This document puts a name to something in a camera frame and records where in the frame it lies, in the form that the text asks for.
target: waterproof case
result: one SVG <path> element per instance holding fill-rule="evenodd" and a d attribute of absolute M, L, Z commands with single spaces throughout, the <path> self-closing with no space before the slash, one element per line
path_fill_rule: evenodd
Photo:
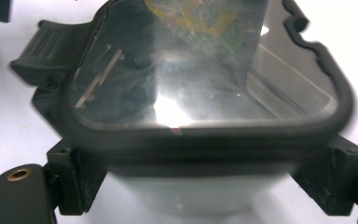
<path fill-rule="evenodd" d="M 41 21 L 11 67 L 69 146 L 118 173 L 281 172 L 351 115 L 307 23 L 291 0 L 109 1 L 89 23 Z"/>

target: black mount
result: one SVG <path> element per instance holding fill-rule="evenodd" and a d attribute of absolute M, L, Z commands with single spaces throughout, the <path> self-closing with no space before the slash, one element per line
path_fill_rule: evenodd
<path fill-rule="evenodd" d="M 293 179 L 328 216 L 348 216 L 358 204 L 358 146 L 337 136 L 323 153 L 304 162 Z M 56 223 L 88 212 L 106 176 L 90 157 L 63 141 L 48 152 L 48 164 L 22 165 L 0 175 L 0 223 Z"/>

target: black latch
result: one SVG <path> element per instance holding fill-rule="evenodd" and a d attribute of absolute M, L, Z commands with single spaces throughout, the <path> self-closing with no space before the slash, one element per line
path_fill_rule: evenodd
<path fill-rule="evenodd" d="M 56 86 L 67 75 L 75 74 L 92 39 L 93 24 L 65 25 L 41 21 L 39 27 L 20 58 L 10 66 L 30 85 Z"/>

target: black plastic frame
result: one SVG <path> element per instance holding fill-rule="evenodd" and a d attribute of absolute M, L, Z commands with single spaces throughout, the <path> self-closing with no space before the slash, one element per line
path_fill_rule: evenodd
<path fill-rule="evenodd" d="M 90 33 L 98 32 L 105 10 L 116 1 L 110 1 L 100 8 L 93 21 L 88 23 Z M 282 0 L 282 4 L 292 14 L 284 22 L 289 36 L 301 48 L 315 53 L 318 64 L 337 88 L 338 109 L 329 119 L 302 127 L 184 128 L 181 135 L 173 134 L 168 128 L 94 131 L 76 120 L 67 103 L 67 87 L 83 60 L 70 62 L 76 66 L 63 70 L 66 77 L 62 83 L 39 85 L 34 105 L 72 147 L 100 158 L 106 165 L 135 164 L 140 161 L 149 161 L 151 164 L 156 164 L 156 161 L 177 161 L 184 164 L 184 161 L 213 160 L 228 163 L 235 160 L 241 163 L 257 161 L 265 164 L 281 161 L 287 164 L 288 161 L 299 160 L 305 152 L 325 144 L 344 127 L 351 117 L 353 97 L 350 85 L 327 49 L 320 43 L 308 43 L 302 39 L 299 32 L 306 28 L 308 20 L 296 3 L 293 0 Z M 16 70 L 16 61 L 12 67 Z"/>

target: screw hole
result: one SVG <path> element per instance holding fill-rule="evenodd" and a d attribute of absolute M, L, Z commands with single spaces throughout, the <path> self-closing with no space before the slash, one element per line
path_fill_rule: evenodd
<path fill-rule="evenodd" d="M 17 171 L 14 171 L 13 173 L 11 173 L 7 177 L 7 180 L 8 181 L 19 181 L 19 180 L 26 178 L 28 175 L 31 174 L 31 172 L 32 171 L 30 169 L 20 169 L 20 170 L 17 170 Z"/>

